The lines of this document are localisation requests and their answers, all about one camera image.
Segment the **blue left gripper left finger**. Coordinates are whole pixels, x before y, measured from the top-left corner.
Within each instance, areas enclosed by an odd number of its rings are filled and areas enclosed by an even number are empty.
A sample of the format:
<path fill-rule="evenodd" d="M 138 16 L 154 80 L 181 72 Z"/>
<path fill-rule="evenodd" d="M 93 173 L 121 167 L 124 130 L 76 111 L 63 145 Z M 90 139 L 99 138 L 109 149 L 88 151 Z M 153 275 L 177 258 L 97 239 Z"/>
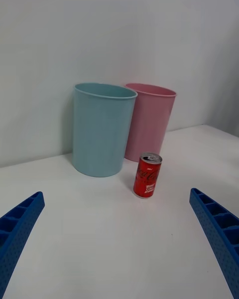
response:
<path fill-rule="evenodd" d="M 0 218 L 0 298 L 44 207 L 43 193 L 39 191 Z"/>

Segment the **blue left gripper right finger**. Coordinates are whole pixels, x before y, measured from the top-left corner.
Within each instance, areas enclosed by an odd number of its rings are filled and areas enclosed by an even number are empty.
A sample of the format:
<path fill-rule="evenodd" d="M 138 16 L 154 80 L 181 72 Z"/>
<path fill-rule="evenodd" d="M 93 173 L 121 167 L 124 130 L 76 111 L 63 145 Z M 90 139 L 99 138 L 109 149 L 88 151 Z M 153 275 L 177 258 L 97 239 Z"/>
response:
<path fill-rule="evenodd" d="M 239 298 L 239 219 L 196 188 L 189 203 L 208 239 L 233 298 Z"/>

